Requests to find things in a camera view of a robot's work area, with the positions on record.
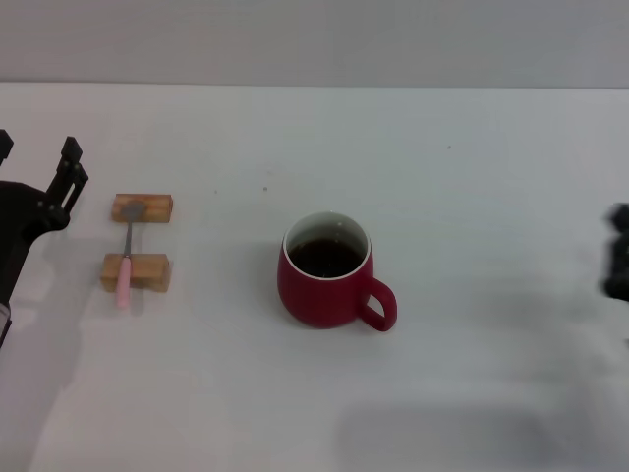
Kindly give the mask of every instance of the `white table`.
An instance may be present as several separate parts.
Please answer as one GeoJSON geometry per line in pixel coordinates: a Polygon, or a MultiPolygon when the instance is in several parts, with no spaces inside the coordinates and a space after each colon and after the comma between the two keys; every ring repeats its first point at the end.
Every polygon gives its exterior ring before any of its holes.
{"type": "Polygon", "coordinates": [[[89,175],[33,245],[0,351],[0,470],[623,470],[629,306],[597,290],[629,201],[629,91],[0,85],[0,177],[89,175]],[[98,284],[117,192],[170,193],[130,313],[98,284]],[[284,229],[372,236],[397,326],[314,330],[275,291],[284,229]]]}

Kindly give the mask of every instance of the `mug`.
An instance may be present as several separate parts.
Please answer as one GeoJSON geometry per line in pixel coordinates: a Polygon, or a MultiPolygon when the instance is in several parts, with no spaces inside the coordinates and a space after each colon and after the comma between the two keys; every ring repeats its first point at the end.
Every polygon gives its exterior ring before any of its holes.
{"type": "Polygon", "coordinates": [[[389,287],[373,278],[372,242],[352,218],[334,211],[314,213],[297,221],[284,235],[277,270],[277,288],[286,309],[314,327],[336,327],[360,318],[378,331],[388,331],[397,320],[397,303],[389,287]],[[341,240],[362,257],[344,275],[323,278],[295,266],[289,254],[300,245],[322,239],[341,240]],[[367,305],[373,296],[384,312],[367,305]]]}

